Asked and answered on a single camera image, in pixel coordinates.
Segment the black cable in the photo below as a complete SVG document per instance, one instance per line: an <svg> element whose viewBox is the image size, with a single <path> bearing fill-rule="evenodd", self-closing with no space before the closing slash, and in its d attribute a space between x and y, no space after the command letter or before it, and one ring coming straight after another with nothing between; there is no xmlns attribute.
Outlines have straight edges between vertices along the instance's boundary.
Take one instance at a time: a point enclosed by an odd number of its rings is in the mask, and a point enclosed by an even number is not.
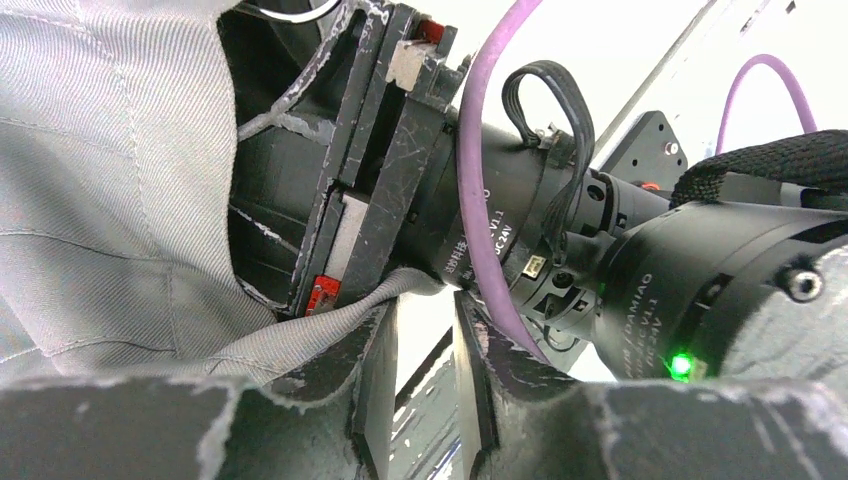
<svg viewBox="0 0 848 480"><path fill-rule="evenodd" d="M557 346L557 345L559 345L559 342L557 342L556 340L551 338L551 327L549 327L547 325L543 326L542 324L540 324L536 320L533 320L532 318L527 318L527 320L530 323L532 323L533 326L536 327L536 329L538 329L542 333L542 340L544 340L545 343L548 345L548 347L555 352L558 352L558 353L569 352L574 347L576 347L578 343L580 343L580 339L575 337L574 340L571 342L570 346L568 346L566 348L560 348L560 347Z"/></svg>
<svg viewBox="0 0 848 480"><path fill-rule="evenodd" d="M565 353L565 352L571 351L572 348L574 348L575 346L577 346L578 343L580 343L580 339L577 338L577 337L574 337L574 340L571 342L570 346L568 346L566 348L558 347L557 345L559 344L559 342L557 342L556 340L551 338L551 327L548 327L548 326L545 326L544 330L542 330L542 338L545 340L545 343L548 344L548 347L550 347L551 350L553 350L557 353Z"/></svg>
<svg viewBox="0 0 848 480"><path fill-rule="evenodd" d="M527 75L538 77L548 86L565 112L574 134L574 174L548 205L542 222L543 236L553 252L553 263L562 266L568 241L568 213L595 154L595 127L586 100L571 73L550 60L532 62L513 72L506 79L501 92L504 110L521 134L525 146L535 148L541 143L541 138L527 125L518 95L521 80Z"/></svg>

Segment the gray fabric cover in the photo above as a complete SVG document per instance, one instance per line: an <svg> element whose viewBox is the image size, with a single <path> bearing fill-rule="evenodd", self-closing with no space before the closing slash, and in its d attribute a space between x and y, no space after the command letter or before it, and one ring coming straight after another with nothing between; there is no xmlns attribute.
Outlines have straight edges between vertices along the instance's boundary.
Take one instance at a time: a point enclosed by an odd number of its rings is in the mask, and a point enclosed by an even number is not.
<svg viewBox="0 0 848 480"><path fill-rule="evenodd" d="M249 375L257 384L280 377L353 330L369 310L403 292L432 295L441 290L426 274L409 268L392 272L363 300L331 312L278 323L247 335L213 355L193 361L137 364L135 375Z"/></svg>
<svg viewBox="0 0 848 480"><path fill-rule="evenodd" d="M228 248L236 124L215 22L234 3L0 0L0 381L303 359L351 327L233 346L275 324ZM219 368L256 370L238 365Z"/></svg>

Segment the purple cable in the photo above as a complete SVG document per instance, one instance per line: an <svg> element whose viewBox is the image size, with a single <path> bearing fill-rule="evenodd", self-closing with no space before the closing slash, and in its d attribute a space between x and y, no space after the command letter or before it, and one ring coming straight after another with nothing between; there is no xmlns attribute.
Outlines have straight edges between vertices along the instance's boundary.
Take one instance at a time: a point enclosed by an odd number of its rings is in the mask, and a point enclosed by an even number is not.
<svg viewBox="0 0 848 480"><path fill-rule="evenodd" d="M492 322L518 345L542 361L545 354L533 340L512 305L509 287L489 233L489 211L483 196L483 101L489 78L515 32L542 0L516 0L477 52L468 72L459 110L459 205L477 285Z"/></svg>
<svg viewBox="0 0 848 480"><path fill-rule="evenodd" d="M765 65L771 68L783 80L783 85L786 86L786 90L789 91L789 96L792 98L792 103L795 104L795 111L798 112L798 119L801 120L801 127L804 129L804 133L818 131L816 121L813 119L813 112L810 110L810 104L807 102L807 97L804 95L798 79L795 78L789 67L780 61L779 58L764 53L745 62L745 65L742 65L739 73L736 74L736 78L733 79L733 84L730 85L730 92L727 94L727 101L724 104L724 114L721 116L721 125L718 129L716 155L724 152L724 135L727 131L727 121L730 117L730 108L733 106L736 92L739 90L739 86L742 85L745 75L757 65Z"/></svg>

